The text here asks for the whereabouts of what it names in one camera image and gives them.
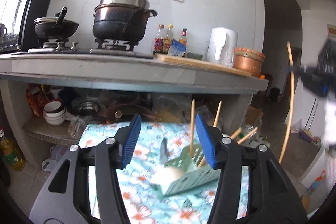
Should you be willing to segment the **right gloved hand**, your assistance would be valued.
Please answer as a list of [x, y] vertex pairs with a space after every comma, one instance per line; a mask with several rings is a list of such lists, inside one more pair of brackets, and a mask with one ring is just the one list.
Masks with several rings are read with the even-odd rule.
[[335, 123], [335, 101], [327, 99], [325, 103], [325, 129], [322, 138], [322, 144], [325, 148], [335, 145]]

